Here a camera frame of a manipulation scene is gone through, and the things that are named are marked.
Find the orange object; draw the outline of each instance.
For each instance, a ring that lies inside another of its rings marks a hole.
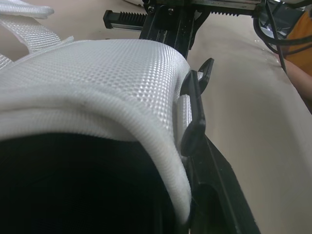
[[[305,12],[288,35],[287,39],[299,39],[310,35],[312,35],[312,19],[309,17],[308,12]],[[291,46],[289,51],[300,49],[306,45],[308,45],[308,43]],[[312,48],[293,55],[288,55],[286,59],[312,76]]]

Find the dark opening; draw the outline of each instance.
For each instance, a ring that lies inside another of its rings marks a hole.
[[[175,216],[137,142],[45,134],[0,142],[0,232],[173,233]]]

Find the black plastic clip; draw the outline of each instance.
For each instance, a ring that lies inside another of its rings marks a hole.
[[[184,94],[190,96],[192,122],[183,134],[181,154],[183,156],[191,156],[204,139],[206,130],[206,120],[200,97],[201,92],[197,78],[197,71],[190,70],[186,75],[181,87],[180,96]]]
[[[203,73],[203,77],[199,80],[199,88],[200,93],[202,94],[204,90],[206,89],[208,82],[210,80],[210,74],[213,69],[214,59],[210,58],[207,61],[204,62],[203,65],[201,65],[199,72]]]

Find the beige surface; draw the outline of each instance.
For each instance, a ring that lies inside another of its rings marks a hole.
[[[40,22],[62,39],[137,38],[107,30],[106,9],[142,11],[120,0],[29,0],[55,14]],[[231,163],[263,234],[312,233],[312,117],[298,93],[255,35],[247,16],[212,15],[189,53],[193,69],[215,59],[203,94],[207,136]],[[27,54],[0,28],[0,52]]]

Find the wire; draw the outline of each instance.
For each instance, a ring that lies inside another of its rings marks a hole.
[[[265,44],[273,53],[278,54],[278,51],[275,50],[270,44],[268,44],[266,42],[265,42]],[[297,54],[297,53],[299,53],[301,51],[304,51],[304,50],[307,50],[307,49],[309,49],[311,47],[312,47],[312,43],[310,45],[304,46],[304,47],[302,47],[300,49],[297,49],[297,50],[293,50],[293,51],[289,51],[289,52],[283,52],[283,55],[287,56],[287,55]]]
[[[267,36],[261,30],[259,22],[260,22],[259,18],[257,16],[254,17],[253,28],[254,28],[255,33],[258,35],[258,37],[260,37],[266,43],[273,44],[273,45],[280,45],[280,46],[291,46],[291,45],[301,45],[301,44],[312,42],[312,35],[304,37],[304,38],[292,39],[292,40],[271,38]]]
[[[275,21],[274,21],[274,18],[273,18],[273,14],[272,14],[270,6],[269,6],[269,1],[266,2],[265,8],[266,8],[267,13],[268,13],[269,22],[271,24],[271,28],[272,28],[272,31],[273,31],[274,38],[278,39],[276,24],[275,24]],[[277,47],[278,56],[279,56],[279,60],[280,60],[281,66],[282,66],[284,72],[287,73],[286,65],[285,65],[285,61],[284,61],[284,56],[283,56],[283,51],[282,51],[282,49],[281,49],[281,47],[279,45],[277,45],[276,47]]]

